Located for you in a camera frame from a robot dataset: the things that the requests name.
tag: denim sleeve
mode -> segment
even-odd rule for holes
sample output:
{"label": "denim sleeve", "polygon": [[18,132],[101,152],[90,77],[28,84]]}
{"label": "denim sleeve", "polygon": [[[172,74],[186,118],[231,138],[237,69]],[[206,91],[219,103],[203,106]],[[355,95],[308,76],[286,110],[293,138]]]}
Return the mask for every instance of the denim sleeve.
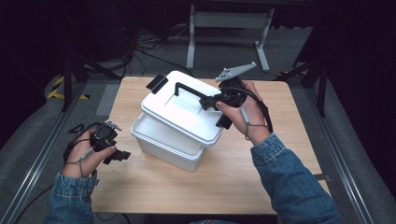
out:
{"label": "denim sleeve", "polygon": [[43,223],[93,223],[91,195],[96,171],[89,178],[57,174]]}
{"label": "denim sleeve", "polygon": [[274,133],[253,147],[251,154],[283,223],[340,223],[330,195]]}

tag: human hand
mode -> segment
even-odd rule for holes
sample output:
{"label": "human hand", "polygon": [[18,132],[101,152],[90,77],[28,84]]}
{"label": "human hand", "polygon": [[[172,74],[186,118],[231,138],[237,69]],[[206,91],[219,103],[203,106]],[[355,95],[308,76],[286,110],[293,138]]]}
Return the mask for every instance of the human hand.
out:
{"label": "human hand", "polygon": [[[242,82],[245,89],[252,91],[259,100],[262,100],[252,81],[243,80]],[[270,135],[259,105],[250,96],[247,96],[246,101],[243,103],[243,107],[247,111],[249,123],[251,125],[248,125],[245,122],[242,116],[241,107],[235,108],[226,105],[223,102],[217,102],[216,107],[233,122],[235,128],[240,133],[244,134],[254,146],[258,145],[262,140]]]}
{"label": "human hand", "polygon": [[84,159],[81,159],[91,148],[90,136],[93,132],[94,129],[89,129],[76,140],[77,144],[70,152],[64,170],[62,171],[63,175],[74,178],[88,177],[96,170],[102,160],[111,156],[116,151],[116,147],[107,147],[99,152],[92,150]]}

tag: white plastic box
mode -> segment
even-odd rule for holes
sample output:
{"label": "white plastic box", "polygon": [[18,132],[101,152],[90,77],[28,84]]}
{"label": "white plastic box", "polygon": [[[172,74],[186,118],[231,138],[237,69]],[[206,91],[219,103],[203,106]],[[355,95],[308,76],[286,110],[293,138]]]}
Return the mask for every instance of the white plastic box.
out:
{"label": "white plastic box", "polygon": [[193,172],[207,147],[219,140],[222,129],[216,126],[221,112],[203,110],[199,97],[175,86],[180,82],[205,95],[219,90],[194,77],[174,71],[166,76],[166,84],[142,102],[143,113],[131,127],[142,150]]}

